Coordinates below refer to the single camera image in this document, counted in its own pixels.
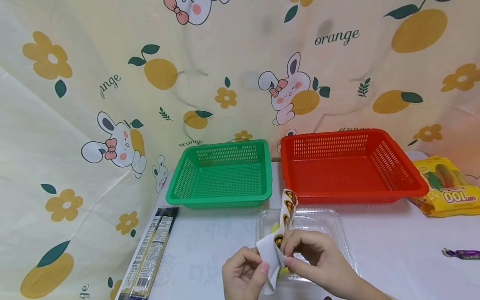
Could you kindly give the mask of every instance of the purple candy wrapper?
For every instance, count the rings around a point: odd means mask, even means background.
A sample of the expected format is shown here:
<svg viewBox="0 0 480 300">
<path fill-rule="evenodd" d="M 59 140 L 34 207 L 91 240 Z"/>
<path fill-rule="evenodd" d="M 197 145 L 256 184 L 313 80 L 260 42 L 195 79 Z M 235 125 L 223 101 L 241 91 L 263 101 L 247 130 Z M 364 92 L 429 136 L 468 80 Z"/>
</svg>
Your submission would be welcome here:
<svg viewBox="0 0 480 300">
<path fill-rule="evenodd" d="M 480 260 L 480 251 L 477 251 L 477 250 L 452 251 L 447 248 L 444 248 L 442 250 L 442 253 L 446 257 L 458 257 L 459 259 L 479 259 Z"/>
</svg>

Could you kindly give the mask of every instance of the green plastic basket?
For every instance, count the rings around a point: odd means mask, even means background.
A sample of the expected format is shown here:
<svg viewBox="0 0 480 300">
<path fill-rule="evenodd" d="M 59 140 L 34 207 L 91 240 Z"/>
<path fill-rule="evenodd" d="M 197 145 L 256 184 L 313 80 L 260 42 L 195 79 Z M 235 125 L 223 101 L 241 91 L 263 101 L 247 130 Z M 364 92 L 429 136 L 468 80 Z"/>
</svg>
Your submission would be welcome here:
<svg viewBox="0 0 480 300">
<path fill-rule="evenodd" d="M 185 149 L 167 202 L 188 208 L 260 206 L 272 195 L 272 166 L 264 140 Z"/>
</svg>

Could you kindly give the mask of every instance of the white paper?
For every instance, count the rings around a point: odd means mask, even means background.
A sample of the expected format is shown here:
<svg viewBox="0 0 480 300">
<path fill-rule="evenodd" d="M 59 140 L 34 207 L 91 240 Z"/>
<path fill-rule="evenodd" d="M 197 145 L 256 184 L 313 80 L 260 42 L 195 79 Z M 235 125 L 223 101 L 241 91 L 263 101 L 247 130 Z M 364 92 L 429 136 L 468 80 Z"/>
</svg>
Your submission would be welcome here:
<svg viewBox="0 0 480 300">
<path fill-rule="evenodd" d="M 280 209 L 279 224 L 280 228 L 257 242 L 256 246 L 262 261 L 268 263 L 268 280 L 265 283 L 262 292 L 265 295 L 271 295 L 275 292 L 276 282 L 280 275 L 281 268 L 285 267 L 285 256 L 280 251 L 280 245 L 285 231 L 290 230 L 293 217 L 298 206 L 298 199 L 295 194 L 284 189 L 282 193 L 282 207 Z"/>
</svg>

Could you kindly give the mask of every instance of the red plastic basket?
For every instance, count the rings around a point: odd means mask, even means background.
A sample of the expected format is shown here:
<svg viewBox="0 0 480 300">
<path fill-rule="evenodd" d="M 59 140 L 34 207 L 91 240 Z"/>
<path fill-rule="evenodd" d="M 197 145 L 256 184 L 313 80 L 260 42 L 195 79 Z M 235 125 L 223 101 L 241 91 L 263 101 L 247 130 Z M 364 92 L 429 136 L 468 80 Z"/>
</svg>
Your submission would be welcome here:
<svg viewBox="0 0 480 300">
<path fill-rule="evenodd" d="M 281 140 L 285 187 L 300 204 L 391 203 L 429 187 L 380 129 L 291 135 Z"/>
</svg>

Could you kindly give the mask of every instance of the fingernail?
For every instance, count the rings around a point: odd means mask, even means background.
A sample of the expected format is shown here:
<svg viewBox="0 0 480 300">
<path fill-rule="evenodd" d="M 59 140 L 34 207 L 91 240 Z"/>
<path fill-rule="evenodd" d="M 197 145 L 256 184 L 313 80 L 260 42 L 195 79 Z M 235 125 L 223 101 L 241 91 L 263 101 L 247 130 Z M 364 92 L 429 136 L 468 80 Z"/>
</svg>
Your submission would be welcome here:
<svg viewBox="0 0 480 300">
<path fill-rule="evenodd" d="M 268 275 L 268 264 L 267 263 L 261 263 L 259 265 L 259 268 L 260 268 L 260 271 L 265 274 L 265 275 Z"/>
<path fill-rule="evenodd" d="M 285 265 L 287 267 L 293 267 L 293 263 L 294 263 L 295 259 L 293 257 L 287 257 L 285 259 Z"/>
</svg>

